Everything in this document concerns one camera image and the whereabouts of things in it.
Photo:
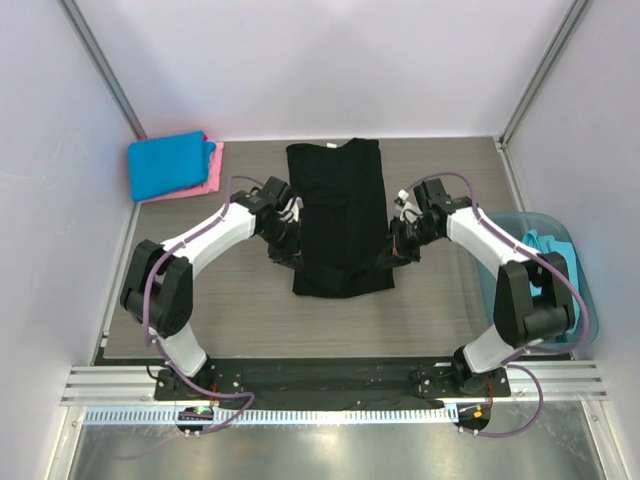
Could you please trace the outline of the black t shirt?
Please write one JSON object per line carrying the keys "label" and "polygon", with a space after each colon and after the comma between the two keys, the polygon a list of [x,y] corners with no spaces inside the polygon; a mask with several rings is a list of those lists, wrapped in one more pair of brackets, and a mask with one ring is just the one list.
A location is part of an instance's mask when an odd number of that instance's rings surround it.
{"label": "black t shirt", "polygon": [[345,299],[393,289],[393,271],[376,266],[388,234],[379,142],[296,143],[286,155],[290,185],[303,203],[303,268],[294,274],[293,293]]}

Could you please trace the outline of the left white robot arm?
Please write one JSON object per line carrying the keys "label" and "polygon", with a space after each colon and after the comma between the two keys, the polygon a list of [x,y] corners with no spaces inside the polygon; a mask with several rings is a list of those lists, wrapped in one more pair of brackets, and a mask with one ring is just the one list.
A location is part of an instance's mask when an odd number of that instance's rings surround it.
{"label": "left white robot arm", "polygon": [[190,324],[194,281],[235,245],[259,237],[269,259],[292,270],[303,266],[299,227],[303,200],[276,177],[250,191],[227,197],[223,206],[195,227],[134,249],[119,303],[143,328],[145,343],[155,345],[178,376],[177,387],[198,400],[211,390],[209,360]]}

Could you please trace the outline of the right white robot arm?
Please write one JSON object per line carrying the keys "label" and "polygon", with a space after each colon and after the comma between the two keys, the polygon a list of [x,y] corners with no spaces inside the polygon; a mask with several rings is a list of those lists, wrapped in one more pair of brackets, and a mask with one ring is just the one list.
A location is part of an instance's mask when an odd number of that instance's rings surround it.
{"label": "right white robot arm", "polygon": [[578,293],[561,254],[525,245],[490,220],[472,194],[452,197],[437,176],[400,191],[395,203],[399,213],[390,221],[380,266],[419,262],[422,247],[447,239],[496,281],[492,324],[453,354],[451,383],[458,393],[484,393],[508,361],[575,327]]}

